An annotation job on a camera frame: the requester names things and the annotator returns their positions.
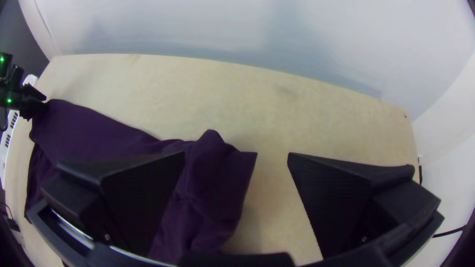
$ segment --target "purple cloth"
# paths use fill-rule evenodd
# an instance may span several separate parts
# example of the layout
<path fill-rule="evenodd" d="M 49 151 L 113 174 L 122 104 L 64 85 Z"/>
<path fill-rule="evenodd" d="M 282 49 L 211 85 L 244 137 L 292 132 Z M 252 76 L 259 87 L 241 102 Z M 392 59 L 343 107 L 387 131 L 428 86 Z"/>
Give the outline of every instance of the purple cloth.
<path fill-rule="evenodd" d="M 175 263 L 186 251 L 217 252 L 242 213 L 256 153 L 239 152 L 216 131 L 197 141 L 160 141 L 91 109 L 63 100 L 48 102 L 33 118 L 25 211 L 41 200 L 41 185 L 57 174 L 57 162 L 89 162 L 181 149 L 185 168 L 168 202 L 149 256 Z"/>

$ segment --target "white wall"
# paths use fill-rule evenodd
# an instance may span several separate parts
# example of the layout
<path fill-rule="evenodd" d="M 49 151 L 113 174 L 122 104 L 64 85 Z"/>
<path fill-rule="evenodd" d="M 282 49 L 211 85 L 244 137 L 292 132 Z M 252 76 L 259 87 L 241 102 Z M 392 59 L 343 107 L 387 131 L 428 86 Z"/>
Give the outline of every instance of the white wall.
<path fill-rule="evenodd" d="M 151 53 L 277 69 L 393 102 L 413 119 L 475 47 L 466 0 L 21 1 L 36 3 L 59 54 Z"/>
<path fill-rule="evenodd" d="M 424 165 L 423 178 L 423 186 L 442 200 L 438 211 L 445 220 L 437 233 L 466 225 L 475 207 L 475 135 Z M 460 235 L 459 232 L 431 239 L 408 266 L 440 266 Z"/>
<path fill-rule="evenodd" d="M 413 123 L 420 164 L 433 162 L 475 134 L 475 51 L 447 92 Z"/>

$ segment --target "table surface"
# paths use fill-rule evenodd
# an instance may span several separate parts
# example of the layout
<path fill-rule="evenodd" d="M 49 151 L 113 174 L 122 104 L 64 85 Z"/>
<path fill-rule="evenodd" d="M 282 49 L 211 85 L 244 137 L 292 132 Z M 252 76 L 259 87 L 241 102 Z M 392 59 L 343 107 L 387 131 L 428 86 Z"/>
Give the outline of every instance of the table surface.
<path fill-rule="evenodd" d="M 241 221 L 223 248 L 230 253 L 287 251 L 297 265 L 322 259 L 287 168 L 289 152 L 417 166 L 411 123 L 402 109 L 283 72 L 183 57 L 73 55 L 55 57 L 36 87 L 50 99 L 92 108 L 159 139 L 195 140 L 215 129 L 237 149 L 258 152 Z M 32 262 L 62 266 L 23 218 L 30 129 L 26 120 L 15 126 L 6 201 Z"/>

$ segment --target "white backdrop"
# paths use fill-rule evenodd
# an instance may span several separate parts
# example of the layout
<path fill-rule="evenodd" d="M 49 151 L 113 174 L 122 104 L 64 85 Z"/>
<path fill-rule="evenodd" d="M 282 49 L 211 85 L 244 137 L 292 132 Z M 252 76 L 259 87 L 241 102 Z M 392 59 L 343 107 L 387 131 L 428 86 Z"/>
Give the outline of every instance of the white backdrop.
<path fill-rule="evenodd" d="M 466 0 L 28 1 L 59 54 L 260 66 L 387 100 L 412 119 L 443 95 L 475 47 Z"/>

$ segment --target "black cable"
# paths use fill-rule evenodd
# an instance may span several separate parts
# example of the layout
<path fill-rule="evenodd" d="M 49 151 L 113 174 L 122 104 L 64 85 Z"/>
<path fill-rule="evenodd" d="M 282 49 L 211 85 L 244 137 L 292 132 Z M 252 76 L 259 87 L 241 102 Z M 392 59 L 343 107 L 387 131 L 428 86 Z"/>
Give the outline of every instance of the black cable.
<path fill-rule="evenodd" d="M 419 184 L 422 184 L 422 166 L 419 165 Z"/>
<path fill-rule="evenodd" d="M 8 211 L 10 211 L 10 219 L 12 219 L 12 220 L 13 220 L 13 214 L 11 213 L 11 209 L 10 209 L 10 207 L 9 207 L 9 206 L 8 206 L 6 203 L 2 203 L 2 202 L 0 202 L 0 204 L 1 204 L 1 205 L 5 205 L 5 207 L 8 209 Z"/>
<path fill-rule="evenodd" d="M 441 237 L 441 236 L 446 236 L 446 235 L 450 235 L 450 234 L 453 234 L 453 233 L 456 233 L 456 232 L 460 232 L 462 231 L 464 228 L 465 228 L 466 225 L 460 227 L 460 228 L 457 228 L 457 229 L 454 229 L 452 231 L 447 231 L 447 232 L 443 232 L 443 233 L 440 233 L 440 234 L 435 234 L 432 236 L 432 238 L 436 238 L 436 237 Z"/>

